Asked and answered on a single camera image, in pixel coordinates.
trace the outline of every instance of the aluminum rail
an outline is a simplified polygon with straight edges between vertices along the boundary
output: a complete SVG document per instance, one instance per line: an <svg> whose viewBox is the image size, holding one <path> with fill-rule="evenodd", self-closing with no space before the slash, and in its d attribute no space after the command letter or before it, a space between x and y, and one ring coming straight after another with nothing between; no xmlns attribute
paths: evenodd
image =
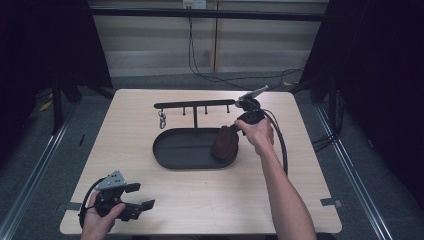
<svg viewBox="0 0 424 240"><path fill-rule="evenodd" d="M321 13L287 13L255 12L202 9L168 9L168 8L117 8L117 7L31 7L33 11L49 14L86 14L97 16L145 16L145 17L185 17L185 18L222 18L222 19L256 19L322 22L329 18Z"/></svg>
<svg viewBox="0 0 424 240"><path fill-rule="evenodd" d="M321 123L323 124L328 136L332 135L334 131L331 128L330 123L328 122L329 119L324 108L322 106L319 106L316 108L316 110L319 119L321 120ZM352 163L352 160L347 154L347 151L343 146L342 141L337 138L333 140L332 145L337 153L337 156L339 157L340 163L346 171L346 175L349 178L349 181L356 193L356 196L359 198L359 201L362 207L364 208L365 214L367 215L368 220L370 221L371 226L373 227L378 239L393 240L393 237L390 234L390 231L384 221L383 216L381 215L370 194L368 193L364 183L362 182L361 177L355 169L355 165Z"/></svg>
<svg viewBox="0 0 424 240"><path fill-rule="evenodd" d="M18 228L18 225L21 222L25 211L27 210L30 204L38 185L42 181L42 178L45 172L47 171L47 167L50 164L56 152L56 149L58 148L63 136L65 135L68 123L72 118L76 107L76 104L71 106L70 113L65 119L65 122L63 123L61 128L57 131L55 135L52 135L50 137L50 140L46 148L44 149L43 154L39 158L37 165L32 171L25 186L21 189L21 192L18 198L16 199L14 205L10 208L5 219L0 225L0 240L10 240L15 234L15 231Z"/></svg>

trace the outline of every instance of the brown cloth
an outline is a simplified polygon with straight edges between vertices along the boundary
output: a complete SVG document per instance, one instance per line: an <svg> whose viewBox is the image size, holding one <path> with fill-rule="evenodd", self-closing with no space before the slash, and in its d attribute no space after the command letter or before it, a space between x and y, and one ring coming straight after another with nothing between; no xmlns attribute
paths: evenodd
<svg viewBox="0 0 424 240"><path fill-rule="evenodd" d="M231 127L222 126L211 147L211 153L218 159L230 161L237 155L238 142L237 132Z"/></svg>

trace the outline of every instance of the gray floor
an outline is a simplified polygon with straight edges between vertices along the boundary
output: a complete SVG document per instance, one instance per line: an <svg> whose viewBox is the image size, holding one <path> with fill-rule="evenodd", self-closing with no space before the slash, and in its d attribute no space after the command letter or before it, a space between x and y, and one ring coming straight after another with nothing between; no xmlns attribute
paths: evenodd
<svg viewBox="0 0 424 240"><path fill-rule="evenodd" d="M294 83L300 74L298 72L289 75L283 80ZM228 73L219 76L251 75L263 76L263 73ZM232 83L255 89L264 84L275 86L278 82L278 78L261 78L237 80ZM193 74L115 78L114 86L115 89L238 89L224 82L206 81ZM288 88L290 86L282 85L275 91L284 91ZM47 171L30 199L13 239L79 239L78 236L65 236L60 233L59 225L63 213L56 208L58 204L70 200L111 102L90 90L81 89L81 91L84 96L79 104L64 105L65 112L73 107L76 110L69 120L63 139ZM316 140L324 136L324 128L318 118L316 105L309 99L309 92L302 91L296 94L295 98L310 139ZM44 102L44 99L45 93L40 93L38 106ZM9 208L15 203L20 190L25 186L31 171L51 138L52 108L44 112L38 112L37 109L36 107L21 133L21 144L14 149L8 164L2 167L0 172L1 221L8 216ZM348 112L343 121L341 139L393 239L424 239L423 212L402 184L387 169L380 154L368 146L366 135L351 119ZM318 152L317 157L332 197L343 203L343 206L337 209L343 224L343 230L335 235L337 239L378 239L333 147L330 145ZM109 236L108 239L130 239L130 236Z"/></svg>

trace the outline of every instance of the human hand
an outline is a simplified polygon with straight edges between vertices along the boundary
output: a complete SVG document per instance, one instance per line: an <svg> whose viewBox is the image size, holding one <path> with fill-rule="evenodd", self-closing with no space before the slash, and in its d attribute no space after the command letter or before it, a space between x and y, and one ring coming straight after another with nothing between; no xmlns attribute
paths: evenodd
<svg viewBox="0 0 424 240"><path fill-rule="evenodd" d="M120 203L114 206L108 215L101 217L94 203L99 192L93 192L90 197L88 204L89 209L87 210L84 218L84 226L82 230L81 240L102 240L106 237L106 234L110 232L112 227L115 225L115 219L125 209L125 203Z"/></svg>
<svg viewBox="0 0 424 240"><path fill-rule="evenodd" d="M274 130L268 118L262 119L255 125L247 124L242 120L236 120L234 124L243 130L258 155L261 155L265 148L274 145Z"/></svg>

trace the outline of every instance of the black rack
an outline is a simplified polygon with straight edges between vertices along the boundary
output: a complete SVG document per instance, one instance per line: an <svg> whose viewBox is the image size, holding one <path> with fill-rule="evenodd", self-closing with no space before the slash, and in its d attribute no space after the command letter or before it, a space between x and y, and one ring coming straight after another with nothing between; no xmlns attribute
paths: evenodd
<svg viewBox="0 0 424 240"><path fill-rule="evenodd" d="M224 100L206 100L206 101L188 101L188 102L168 102L168 103L156 103L153 105L154 108L160 109L163 112L163 109L166 108L183 108L183 115L185 115L185 108L193 108L193 121L194 128L198 127L197 124L197 107L205 107L205 114L208 114L209 106L227 106L227 113L230 112L229 105L235 103L234 99L224 99Z"/></svg>

